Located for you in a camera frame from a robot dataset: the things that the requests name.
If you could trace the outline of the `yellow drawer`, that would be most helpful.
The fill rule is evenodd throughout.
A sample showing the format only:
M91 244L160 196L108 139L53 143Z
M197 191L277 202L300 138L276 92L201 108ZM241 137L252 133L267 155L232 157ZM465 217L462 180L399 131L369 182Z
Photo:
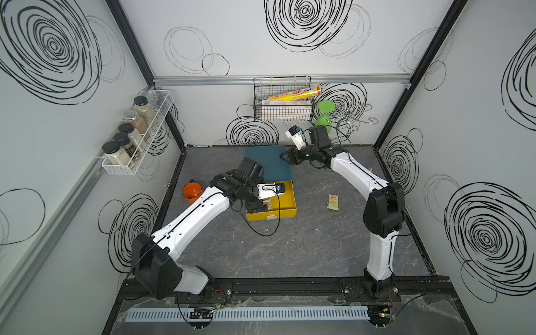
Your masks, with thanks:
M272 197L266 200L247 202L247 219L249 221L263 221L275 219L288 219L296 217L297 204L295 200L294 185L292 181L283 181L286 185L286 192L283 195Z

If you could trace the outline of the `green cookie packet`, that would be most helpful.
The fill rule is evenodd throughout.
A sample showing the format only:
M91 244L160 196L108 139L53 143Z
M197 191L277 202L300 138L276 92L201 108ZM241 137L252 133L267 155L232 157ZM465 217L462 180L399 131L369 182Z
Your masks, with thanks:
M339 211L339 197L338 195L328 195L328 205L327 208L333 211Z

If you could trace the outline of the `teal drawer cabinet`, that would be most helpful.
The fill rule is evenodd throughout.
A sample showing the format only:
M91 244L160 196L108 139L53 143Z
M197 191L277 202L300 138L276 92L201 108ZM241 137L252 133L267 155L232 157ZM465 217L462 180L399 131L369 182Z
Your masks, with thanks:
M262 166L262 177L266 183L292 181L290 165L281 158L285 153L284 145L257 146L247 147L245 157Z

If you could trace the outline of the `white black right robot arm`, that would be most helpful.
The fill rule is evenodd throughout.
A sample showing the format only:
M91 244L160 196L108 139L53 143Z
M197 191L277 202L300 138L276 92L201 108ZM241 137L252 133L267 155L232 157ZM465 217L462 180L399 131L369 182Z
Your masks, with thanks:
M384 299L394 287L394 247L406 221L403 188L398 183L389 183L376 176L342 145L334 144L326 126L313 126L307 129L307 133L309 142L305 141L300 127L290 127L286 136L294 147L287 149L280 157L293 166L305 161L317 161L323 168L329 168L342 176L367 201L363 222L370 233L370 251L362 286L367 299Z

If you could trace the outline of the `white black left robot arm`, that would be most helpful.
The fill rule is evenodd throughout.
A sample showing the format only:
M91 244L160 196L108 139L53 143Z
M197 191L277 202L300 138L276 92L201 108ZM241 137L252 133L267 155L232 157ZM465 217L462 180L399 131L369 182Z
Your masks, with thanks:
M264 205L278 195L276 184L265 184L262 166L245 158L237 169L218 174L204 193L171 223L151 235L139 234L132 243L130 273L158 300L173 293L199 295L210 277L200 267L178 260L193 239L235 201Z

